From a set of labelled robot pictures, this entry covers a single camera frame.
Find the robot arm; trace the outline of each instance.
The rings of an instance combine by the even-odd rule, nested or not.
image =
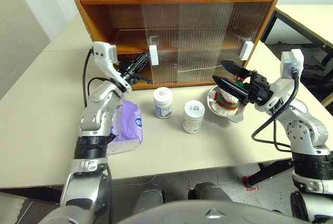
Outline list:
[[[287,94],[299,83],[303,59],[299,49],[283,52],[281,77],[272,84],[256,71],[249,71],[231,61],[221,61],[221,64],[227,71],[242,79],[250,77],[249,83],[240,87],[228,78],[213,78],[221,89],[237,97],[241,104],[253,103],[257,110],[271,115],[271,118],[253,133],[253,139],[258,140],[255,135],[272,121],[281,122],[290,140],[294,163],[292,179],[299,189],[299,192],[294,193],[297,196],[291,196],[291,202],[295,197],[302,201],[292,206],[303,208],[301,211],[307,213],[307,217],[303,219],[313,221],[315,215],[333,216],[333,208],[327,207],[328,202],[332,206],[333,166],[332,156],[325,145],[328,138],[325,125],[311,116],[304,103]],[[294,89],[293,95],[296,95],[296,92],[297,89]],[[300,212],[300,209],[293,209],[295,217],[300,218],[297,212]]]
[[[122,62],[118,70],[113,67],[118,63],[116,46],[94,42],[93,53],[95,64],[109,80],[88,98],[60,207],[40,223],[93,223],[108,208],[110,178],[104,171],[108,169],[107,145],[115,138],[110,132],[113,113],[124,93],[129,93],[138,79],[149,82],[138,74],[148,62],[148,53]]]

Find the plastic jar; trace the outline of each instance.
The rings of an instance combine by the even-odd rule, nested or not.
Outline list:
[[[196,100],[188,101],[184,106],[183,128],[187,133],[196,133],[200,130],[204,116],[204,105]]]
[[[160,87],[154,91],[155,114],[159,118],[167,118],[172,112],[172,91]]]

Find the table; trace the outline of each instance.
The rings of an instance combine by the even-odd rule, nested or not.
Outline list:
[[[325,67],[333,57],[333,5],[277,5],[266,30],[261,37],[265,42],[276,19],[280,19],[304,37],[314,46],[327,53],[321,65]],[[332,78],[331,70],[322,80]],[[328,95],[322,104],[326,107],[333,101],[333,94]]]
[[[0,101],[2,162],[0,188],[64,184],[73,157],[80,115],[83,110],[82,68],[91,40],[79,15],[40,53]],[[274,82],[279,60],[259,43],[248,65]],[[103,74],[88,64],[87,79]],[[248,105],[242,123],[232,123],[206,111],[198,133],[182,127],[183,106],[190,99],[206,104],[212,86],[173,88],[174,111],[170,118],[154,114],[153,90],[133,91],[125,96],[142,111],[144,141],[136,150],[109,156],[114,179],[157,175],[188,170],[238,166],[290,158],[273,145],[256,143],[252,132],[268,115]],[[297,98],[326,126],[333,117],[304,87]],[[273,128],[260,137],[271,139]],[[278,141],[288,143],[277,126]],[[333,134],[327,142],[333,149]]]

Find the wooden cabinet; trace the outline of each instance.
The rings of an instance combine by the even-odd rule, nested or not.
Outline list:
[[[134,89],[213,84],[234,78],[221,59],[239,59],[245,41],[259,41],[277,0],[75,0],[93,41],[117,46],[118,60],[156,45],[158,65],[143,75],[153,84]]]

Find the purple bag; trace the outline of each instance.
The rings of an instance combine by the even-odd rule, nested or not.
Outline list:
[[[143,140],[141,111],[139,107],[127,100],[114,112],[111,133],[117,135],[114,141],[138,139]]]

